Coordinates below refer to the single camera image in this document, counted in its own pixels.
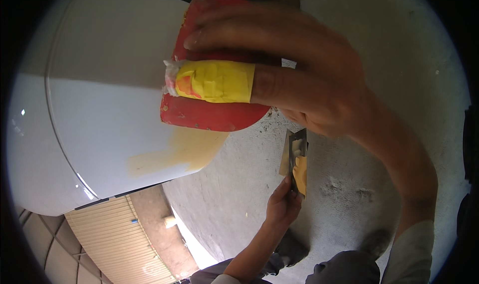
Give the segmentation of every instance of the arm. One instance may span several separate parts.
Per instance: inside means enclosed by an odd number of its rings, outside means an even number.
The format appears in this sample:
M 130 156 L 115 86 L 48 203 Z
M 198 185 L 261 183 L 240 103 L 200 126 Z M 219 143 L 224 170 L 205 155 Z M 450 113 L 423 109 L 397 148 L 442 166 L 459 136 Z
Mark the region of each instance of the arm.
M 278 107 L 318 134 L 349 136 L 377 156 L 402 199 L 396 238 L 434 219 L 434 167 L 413 132 L 368 89 L 344 36 L 304 13 L 259 4 L 206 13 L 197 23 L 188 49 L 243 48 L 297 62 L 296 69 L 257 64 L 250 102 Z
M 301 209 L 302 198 L 291 191 L 286 177 L 268 200 L 266 220 L 249 245 L 225 269 L 224 274 L 248 283 L 261 272 L 289 225 Z

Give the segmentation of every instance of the yellow tape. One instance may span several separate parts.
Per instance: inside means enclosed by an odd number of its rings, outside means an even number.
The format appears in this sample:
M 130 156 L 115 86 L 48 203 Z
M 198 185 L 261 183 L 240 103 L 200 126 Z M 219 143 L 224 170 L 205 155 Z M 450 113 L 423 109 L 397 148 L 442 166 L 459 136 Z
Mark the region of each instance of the yellow tape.
M 212 103 L 249 103 L 254 64 L 229 60 L 187 61 L 176 75 L 179 96 Z

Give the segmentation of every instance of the hand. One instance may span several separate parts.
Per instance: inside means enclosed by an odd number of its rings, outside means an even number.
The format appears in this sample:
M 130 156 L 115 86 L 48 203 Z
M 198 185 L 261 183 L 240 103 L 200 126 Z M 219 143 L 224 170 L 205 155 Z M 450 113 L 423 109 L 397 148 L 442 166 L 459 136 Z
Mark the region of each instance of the hand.
M 259 50 L 297 62 L 296 69 L 256 65 L 251 103 L 281 109 L 327 136 L 353 134 L 371 120 L 377 99 L 366 87 L 348 40 L 291 8 L 249 4 L 208 12 L 184 42 L 190 50 Z
M 265 223 L 286 230 L 296 220 L 302 201 L 301 196 L 291 191 L 291 177 L 286 176 L 268 200 Z

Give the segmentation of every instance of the yellow body filler patch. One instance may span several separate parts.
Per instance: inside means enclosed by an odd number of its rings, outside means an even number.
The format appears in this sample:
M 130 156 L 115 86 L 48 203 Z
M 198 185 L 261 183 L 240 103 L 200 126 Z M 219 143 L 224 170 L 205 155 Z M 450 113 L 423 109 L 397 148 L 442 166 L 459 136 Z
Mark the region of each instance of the yellow body filler patch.
M 296 166 L 293 168 L 293 176 L 296 180 L 298 191 L 302 193 L 306 199 L 308 158 L 306 156 L 296 157 Z
M 229 60 L 187 61 L 176 75 L 179 96 L 211 103 L 249 103 L 254 64 Z

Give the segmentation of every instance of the fingernail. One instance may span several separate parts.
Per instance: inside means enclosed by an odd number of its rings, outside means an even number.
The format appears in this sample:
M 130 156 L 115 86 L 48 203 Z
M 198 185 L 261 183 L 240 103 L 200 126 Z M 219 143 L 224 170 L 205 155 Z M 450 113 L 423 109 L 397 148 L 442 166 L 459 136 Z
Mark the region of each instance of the fingernail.
M 197 30 L 197 31 L 194 31 L 192 32 L 188 37 L 186 37 L 186 39 L 184 40 L 183 42 L 183 47 L 185 49 L 191 49 L 191 47 L 193 47 L 193 45 L 196 44 L 196 42 L 198 42 L 198 38 L 201 34 L 201 30 Z

